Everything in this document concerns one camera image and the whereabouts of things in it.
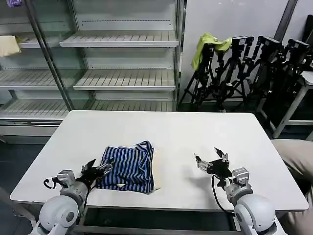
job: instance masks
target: white shelf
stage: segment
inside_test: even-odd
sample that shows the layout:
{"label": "white shelf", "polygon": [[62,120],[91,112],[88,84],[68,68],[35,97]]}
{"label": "white shelf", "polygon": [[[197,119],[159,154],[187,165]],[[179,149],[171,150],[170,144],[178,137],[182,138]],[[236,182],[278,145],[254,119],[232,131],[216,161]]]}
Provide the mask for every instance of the white shelf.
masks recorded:
{"label": "white shelf", "polygon": [[[18,39],[19,46],[22,49],[40,48],[37,38],[33,33],[18,34],[16,35],[16,37]],[[58,33],[47,34],[45,39],[49,47],[59,47],[61,34]]]}
{"label": "white shelf", "polygon": [[79,31],[60,41],[61,47],[176,47],[175,32],[167,31]]}
{"label": "white shelf", "polygon": [[174,91],[172,70],[88,70],[73,86],[89,91]]}
{"label": "white shelf", "polygon": [[[65,87],[75,83],[78,70],[60,70]],[[0,90],[57,90],[50,70],[2,70]]]}
{"label": "white shelf", "polygon": [[91,110],[113,110],[113,111],[173,111],[171,101],[115,101],[96,100]]}
{"label": "white shelf", "polygon": [[62,100],[20,99],[0,108],[0,119],[60,119],[68,114]]}

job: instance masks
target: yellow cloth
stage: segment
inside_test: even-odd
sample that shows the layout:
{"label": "yellow cloth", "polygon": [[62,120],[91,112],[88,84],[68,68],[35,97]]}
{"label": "yellow cloth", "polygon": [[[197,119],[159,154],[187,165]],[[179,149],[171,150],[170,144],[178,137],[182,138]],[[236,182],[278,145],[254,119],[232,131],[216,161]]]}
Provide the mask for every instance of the yellow cloth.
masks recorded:
{"label": "yellow cloth", "polygon": [[219,41],[216,37],[212,36],[209,33],[203,34],[200,37],[197,45],[197,52],[191,62],[191,67],[194,69],[194,71],[198,70],[199,64],[202,61],[202,49],[204,44],[214,44],[215,51],[226,52],[230,48],[231,38],[227,38],[225,41]]}
{"label": "yellow cloth", "polygon": [[21,53],[15,36],[0,36],[0,57]]}

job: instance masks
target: tripod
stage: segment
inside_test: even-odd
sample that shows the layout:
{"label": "tripod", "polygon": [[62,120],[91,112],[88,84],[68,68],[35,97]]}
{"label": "tripod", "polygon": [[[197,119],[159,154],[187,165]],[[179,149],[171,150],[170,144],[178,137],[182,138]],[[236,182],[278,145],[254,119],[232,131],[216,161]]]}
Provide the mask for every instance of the tripod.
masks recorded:
{"label": "tripod", "polygon": [[301,77],[301,73],[307,64],[312,62],[310,45],[298,40],[290,39],[288,45],[285,48],[284,55],[290,52],[290,58],[288,61],[282,63],[280,67],[280,73],[276,71],[276,79],[268,93],[267,103],[270,103],[274,109],[268,111],[266,123],[269,124],[274,113],[280,113],[283,109],[281,105],[282,97],[295,98],[297,94],[298,80]]}
{"label": "tripod", "polygon": [[[245,93],[245,85],[244,80],[249,76],[248,73],[245,73],[245,67],[246,65],[251,66],[252,58],[249,58],[249,51],[252,46],[254,37],[247,37],[247,36],[241,36],[241,37],[235,37],[232,38],[232,55],[228,59],[225,68],[223,70],[226,70],[226,68],[229,66],[225,80],[221,82],[220,85],[220,92],[217,97],[217,106],[219,109],[223,112],[225,112],[225,108],[223,107],[223,102],[227,98],[240,98],[242,97],[244,102],[246,101],[246,93]],[[243,62],[241,63],[241,53],[244,52],[244,58]],[[234,81],[230,83],[232,75],[234,73],[234,70],[238,66],[238,76],[237,81]],[[237,91],[241,96],[233,97],[234,92]]]}
{"label": "tripod", "polygon": [[[211,90],[214,89],[214,85],[210,85],[209,77],[213,84],[216,84],[212,71],[212,60],[214,57],[214,45],[213,44],[204,44],[202,49],[202,61],[199,65],[197,71],[194,72],[191,80],[188,83],[188,86],[184,90],[184,94],[179,102],[181,105],[182,101],[185,99],[187,94],[191,95],[191,101],[189,110],[197,110],[202,104],[203,100],[207,98],[208,94],[211,93]],[[196,80],[195,88],[193,93],[189,91],[194,80]]]}
{"label": "tripod", "polygon": [[[261,48],[262,52],[260,58],[255,63],[253,63],[253,61],[258,56],[261,45],[263,46]],[[266,96],[266,94],[270,90],[271,82],[273,81],[272,75],[274,74],[274,71],[279,72],[283,69],[281,65],[285,61],[286,55],[282,52],[282,49],[283,46],[281,42],[270,37],[258,37],[258,42],[254,49],[253,56],[249,60],[249,65],[247,72],[245,73],[245,77],[250,76],[252,71],[258,65],[260,65],[260,67],[253,83],[248,80],[250,91],[246,96],[246,101],[251,100],[255,95],[257,95],[258,98],[264,98],[264,96]],[[233,109],[233,111],[238,109],[244,102],[245,100],[237,105]]]}

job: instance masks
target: striped shirt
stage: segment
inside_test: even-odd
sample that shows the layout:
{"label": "striped shirt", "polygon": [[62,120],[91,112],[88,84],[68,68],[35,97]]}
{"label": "striped shirt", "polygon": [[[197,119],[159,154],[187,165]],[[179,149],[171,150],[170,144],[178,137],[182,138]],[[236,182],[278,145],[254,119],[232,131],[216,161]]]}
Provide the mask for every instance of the striped shirt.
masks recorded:
{"label": "striped shirt", "polygon": [[101,164],[111,163],[112,171],[96,181],[97,188],[150,193],[154,189],[152,176],[153,150],[149,141],[135,148],[107,147]]}

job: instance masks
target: beige object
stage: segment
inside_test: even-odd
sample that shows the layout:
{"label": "beige object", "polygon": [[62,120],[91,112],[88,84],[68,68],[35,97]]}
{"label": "beige object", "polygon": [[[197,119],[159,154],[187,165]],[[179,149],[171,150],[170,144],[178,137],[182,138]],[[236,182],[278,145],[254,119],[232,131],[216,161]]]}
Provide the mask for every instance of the beige object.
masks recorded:
{"label": "beige object", "polygon": [[0,36],[0,57],[21,53],[15,36]]}
{"label": "beige object", "polygon": [[313,142],[301,140],[272,140],[272,143],[286,163],[293,177],[295,179],[307,180],[311,183],[311,188],[305,194],[309,208],[303,212],[289,212],[285,214],[280,219],[283,228],[288,235],[312,235]]}

